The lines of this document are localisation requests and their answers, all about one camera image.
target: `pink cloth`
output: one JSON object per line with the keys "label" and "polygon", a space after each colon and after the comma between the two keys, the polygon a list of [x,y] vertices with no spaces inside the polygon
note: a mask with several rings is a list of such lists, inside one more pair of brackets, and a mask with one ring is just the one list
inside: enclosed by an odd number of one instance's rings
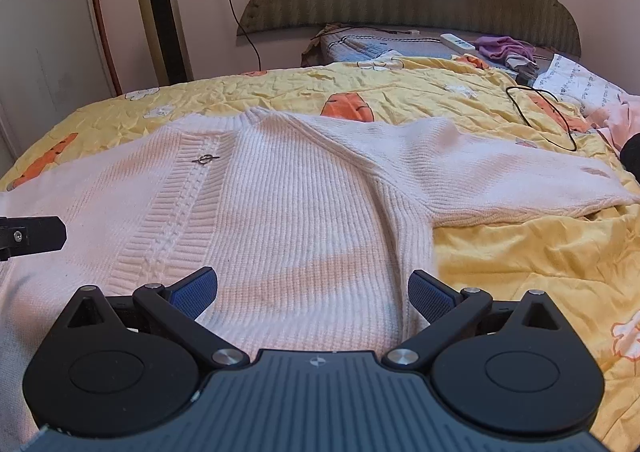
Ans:
{"label": "pink cloth", "polygon": [[510,54],[522,55],[533,62],[536,51],[531,44],[511,37],[480,37],[474,45],[482,56],[498,62],[504,62]]}
{"label": "pink cloth", "polygon": [[587,122],[598,128],[617,154],[640,132],[640,96],[625,94],[620,99],[621,104],[609,102],[587,116]]}

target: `sweater sleeve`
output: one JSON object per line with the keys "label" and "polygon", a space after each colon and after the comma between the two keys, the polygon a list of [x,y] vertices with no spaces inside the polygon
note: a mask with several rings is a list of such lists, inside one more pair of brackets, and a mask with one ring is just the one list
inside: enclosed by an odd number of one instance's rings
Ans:
{"label": "sweater sleeve", "polygon": [[395,127],[325,122],[316,132],[431,213],[434,226],[579,217],[640,202],[605,163],[458,132],[446,118]]}

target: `sweater pin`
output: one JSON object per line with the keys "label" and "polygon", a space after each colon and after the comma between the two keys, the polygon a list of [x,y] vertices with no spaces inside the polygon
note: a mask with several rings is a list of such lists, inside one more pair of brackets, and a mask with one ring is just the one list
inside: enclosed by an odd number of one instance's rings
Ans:
{"label": "sweater pin", "polygon": [[220,156],[212,156],[211,154],[205,154],[204,156],[200,156],[198,159],[194,159],[191,162],[199,163],[201,165],[206,165],[207,163],[211,163],[215,159],[220,159]]}

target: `ribbed knit fabric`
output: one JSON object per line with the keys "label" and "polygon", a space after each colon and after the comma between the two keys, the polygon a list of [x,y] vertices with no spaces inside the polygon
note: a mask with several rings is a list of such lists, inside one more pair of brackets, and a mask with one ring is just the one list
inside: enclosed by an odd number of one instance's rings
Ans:
{"label": "ribbed knit fabric", "polygon": [[[219,156],[209,164],[193,160]],[[581,216],[631,204],[603,163],[463,135],[252,109],[192,115],[0,195],[5,216],[57,215],[68,240],[0,266],[0,450],[35,431],[24,369],[83,284],[131,294],[212,266],[198,321],[259,348],[395,346],[424,326],[410,273],[437,276],[433,228]]]}

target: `purple cloth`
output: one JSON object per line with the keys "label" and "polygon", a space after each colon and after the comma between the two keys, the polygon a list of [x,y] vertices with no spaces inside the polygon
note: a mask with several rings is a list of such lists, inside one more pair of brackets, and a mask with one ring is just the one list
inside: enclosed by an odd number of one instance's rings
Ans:
{"label": "purple cloth", "polygon": [[474,45],[482,56],[503,64],[510,54],[522,55],[534,62],[533,54],[536,48],[527,42],[514,40],[511,37],[480,37],[476,39]]}

